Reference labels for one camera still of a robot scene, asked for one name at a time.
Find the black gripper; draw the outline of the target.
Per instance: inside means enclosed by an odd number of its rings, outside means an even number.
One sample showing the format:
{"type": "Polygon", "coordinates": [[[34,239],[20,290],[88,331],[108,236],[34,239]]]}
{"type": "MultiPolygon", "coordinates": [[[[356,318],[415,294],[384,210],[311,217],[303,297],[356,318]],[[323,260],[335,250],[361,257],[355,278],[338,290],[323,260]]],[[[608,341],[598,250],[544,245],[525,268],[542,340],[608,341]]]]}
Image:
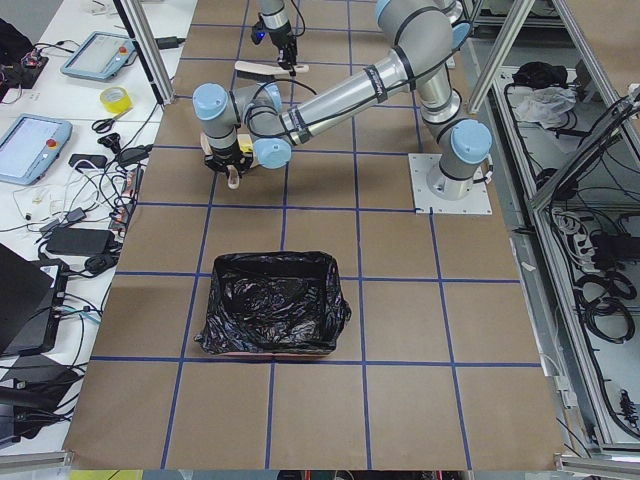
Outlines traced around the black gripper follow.
{"type": "Polygon", "coordinates": [[[280,67],[291,67],[289,69],[290,76],[296,76],[297,70],[297,38],[295,35],[279,36],[275,39],[275,45],[278,48],[278,65],[280,67]]]}
{"type": "Polygon", "coordinates": [[[211,170],[230,176],[235,171],[239,176],[254,166],[252,153],[244,153],[240,149],[214,150],[204,155],[204,164],[211,170]]]}

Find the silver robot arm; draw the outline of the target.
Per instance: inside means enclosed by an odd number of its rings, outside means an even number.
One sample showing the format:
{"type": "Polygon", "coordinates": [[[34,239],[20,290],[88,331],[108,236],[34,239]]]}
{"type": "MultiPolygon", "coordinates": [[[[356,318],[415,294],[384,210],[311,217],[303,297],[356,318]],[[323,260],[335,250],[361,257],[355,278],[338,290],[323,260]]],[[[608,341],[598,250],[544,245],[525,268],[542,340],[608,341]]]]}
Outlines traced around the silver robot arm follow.
{"type": "Polygon", "coordinates": [[[448,11],[437,1],[377,2],[376,22],[390,43],[388,54],[289,109],[275,81],[236,90],[198,86],[192,102],[202,125],[205,165],[235,189],[253,163],[281,168],[293,147],[398,93],[416,92],[422,121],[441,149],[426,175],[427,186],[444,200],[466,197],[489,155],[492,135],[462,113],[461,97],[451,86],[446,62],[464,44],[471,25],[452,22],[448,11]]]}
{"type": "Polygon", "coordinates": [[[259,1],[258,4],[258,20],[251,28],[251,41],[254,45],[260,45],[268,38],[278,50],[276,62],[279,68],[290,76],[295,76],[300,71],[297,67],[297,40],[306,32],[306,22],[299,7],[295,1],[291,1],[302,22],[302,30],[295,33],[284,1],[259,1]]]}

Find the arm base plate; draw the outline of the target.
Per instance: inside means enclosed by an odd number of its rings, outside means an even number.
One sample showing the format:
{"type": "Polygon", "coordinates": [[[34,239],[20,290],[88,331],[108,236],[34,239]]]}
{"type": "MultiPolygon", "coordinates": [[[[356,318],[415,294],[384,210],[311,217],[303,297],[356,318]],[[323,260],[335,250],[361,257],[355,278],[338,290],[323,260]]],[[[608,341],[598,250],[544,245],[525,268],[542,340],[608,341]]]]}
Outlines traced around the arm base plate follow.
{"type": "Polygon", "coordinates": [[[408,155],[414,211],[418,214],[491,215],[488,181],[482,167],[476,168],[471,179],[452,180],[441,172],[440,158],[441,154],[408,155]]]}

